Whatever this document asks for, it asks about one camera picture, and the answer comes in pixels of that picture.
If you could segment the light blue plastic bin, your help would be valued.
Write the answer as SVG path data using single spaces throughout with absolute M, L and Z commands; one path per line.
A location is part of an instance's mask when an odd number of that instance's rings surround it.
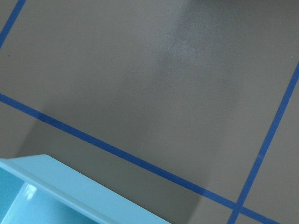
M 3 224 L 163 224 L 165 220 L 46 155 L 0 161 Z

